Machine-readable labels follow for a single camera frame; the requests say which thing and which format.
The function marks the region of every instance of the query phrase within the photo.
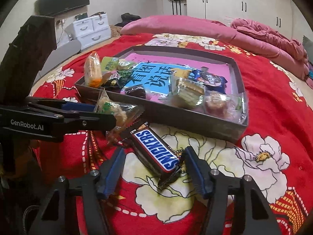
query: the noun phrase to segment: blue gripper pad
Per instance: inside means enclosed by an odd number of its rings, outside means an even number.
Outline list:
[[[115,190],[120,174],[123,172],[126,154],[118,147],[110,160],[102,163],[100,181],[97,183],[97,194],[101,199],[107,199]]]
[[[186,169],[191,176],[196,192],[200,194],[203,199],[208,199],[213,191],[213,182],[209,175],[211,171],[209,164],[205,160],[199,159],[192,147],[186,147],[184,155]]]
[[[62,105],[62,110],[77,110],[77,111],[93,112],[94,108],[95,108],[95,105],[70,102],[70,101],[67,104]]]

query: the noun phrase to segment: pink blanket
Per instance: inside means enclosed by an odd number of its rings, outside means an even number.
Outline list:
[[[262,23],[250,19],[235,19],[231,28],[236,29],[238,32],[248,35],[254,39],[267,42],[275,47],[286,51],[297,61],[308,64],[308,55],[303,45],[297,40],[289,40],[278,31]]]
[[[296,60],[286,51],[267,42],[254,39],[221,22],[181,15],[157,15],[133,21],[121,30],[121,34],[171,33],[206,36],[219,39],[256,55],[264,56],[296,77],[304,80],[309,68],[302,60]]]

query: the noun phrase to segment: snickers bar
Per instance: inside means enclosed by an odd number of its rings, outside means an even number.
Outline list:
[[[158,187],[173,182],[180,171],[180,159],[173,149],[164,142],[147,124],[130,132],[128,137],[139,160],[156,175],[160,176]]]

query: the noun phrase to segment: blue card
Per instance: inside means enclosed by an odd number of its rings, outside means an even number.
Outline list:
[[[143,84],[145,88],[153,93],[167,95],[169,92],[169,78],[173,68],[191,69],[189,66],[176,64],[140,62],[134,68],[135,72],[132,75],[132,80],[125,85],[125,88]]]

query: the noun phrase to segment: bed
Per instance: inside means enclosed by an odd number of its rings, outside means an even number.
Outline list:
[[[172,127],[151,127],[177,154],[191,145],[211,168],[228,176],[253,176],[276,216],[282,234],[295,234],[313,206],[313,111],[301,90],[281,66],[241,47],[212,39],[203,46],[203,37],[174,34],[123,35],[96,49],[100,57],[114,56],[134,45],[191,48],[233,58],[242,73],[249,98],[249,126],[234,145]],[[79,102],[74,83],[83,76],[89,53],[79,56],[51,74],[34,96]],[[47,183],[58,176],[82,176],[111,157],[114,148],[105,146],[100,132],[79,131],[65,135],[59,144],[41,142],[34,149]],[[126,150],[124,172],[115,194],[102,202],[112,228],[123,234],[199,234],[206,202],[196,193],[185,169],[164,191],[156,188],[156,177]],[[232,220],[229,197],[224,234]],[[77,199],[81,234],[84,225],[82,200]]]

